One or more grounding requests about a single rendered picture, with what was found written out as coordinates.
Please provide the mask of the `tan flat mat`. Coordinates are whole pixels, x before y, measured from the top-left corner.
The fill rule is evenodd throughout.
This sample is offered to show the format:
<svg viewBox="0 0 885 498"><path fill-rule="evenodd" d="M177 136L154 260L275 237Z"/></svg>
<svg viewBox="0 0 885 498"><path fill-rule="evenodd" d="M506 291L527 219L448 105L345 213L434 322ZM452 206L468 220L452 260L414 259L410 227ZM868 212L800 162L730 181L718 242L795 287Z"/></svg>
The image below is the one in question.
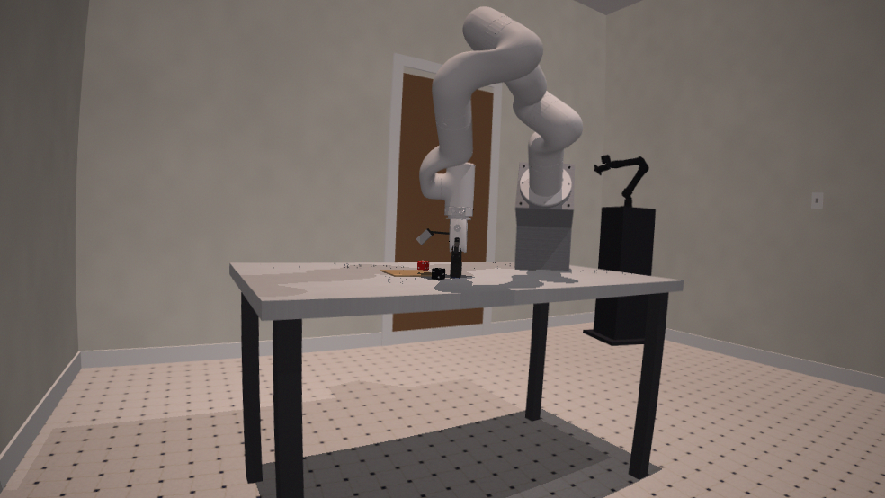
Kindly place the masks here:
<svg viewBox="0 0 885 498"><path fill-rule="evenodd" d="M432 277L432 273L423 270L380 270L394 277Z"/></svg>

